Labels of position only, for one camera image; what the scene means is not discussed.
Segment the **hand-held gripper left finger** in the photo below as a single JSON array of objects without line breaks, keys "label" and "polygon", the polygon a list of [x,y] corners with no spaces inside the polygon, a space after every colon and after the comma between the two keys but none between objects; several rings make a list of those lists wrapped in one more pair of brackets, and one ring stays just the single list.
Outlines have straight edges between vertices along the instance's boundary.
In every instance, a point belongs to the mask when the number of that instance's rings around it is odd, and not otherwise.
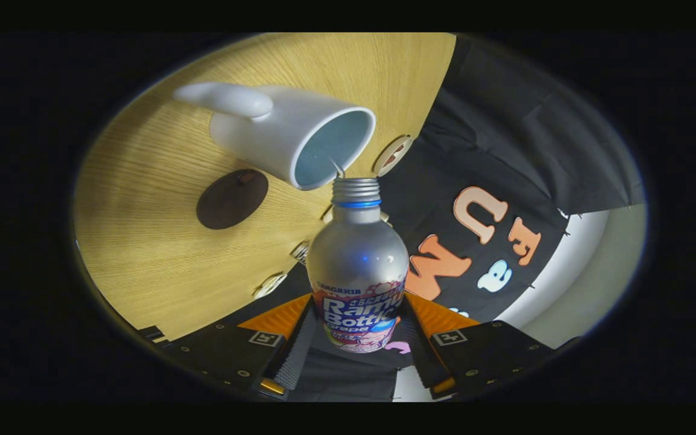
[{"label": "hand-held gripper left finger", "polygon": [[214,324],[166,343],[166,355],[211,385],[243,399],[287,399],[317,330],[311,295],[254,318]]}]

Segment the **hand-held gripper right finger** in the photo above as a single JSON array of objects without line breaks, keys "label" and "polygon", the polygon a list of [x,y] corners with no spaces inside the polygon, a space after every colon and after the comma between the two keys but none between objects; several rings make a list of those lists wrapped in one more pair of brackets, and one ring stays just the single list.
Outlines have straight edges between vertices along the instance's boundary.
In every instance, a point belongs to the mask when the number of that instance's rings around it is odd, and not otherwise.
[{"label": "hand-held gripper right finger", "polygon": [[418,376],[433,398],[493,393],[558,353],[503,320],[480,324],[410,292],[400,316]]}]

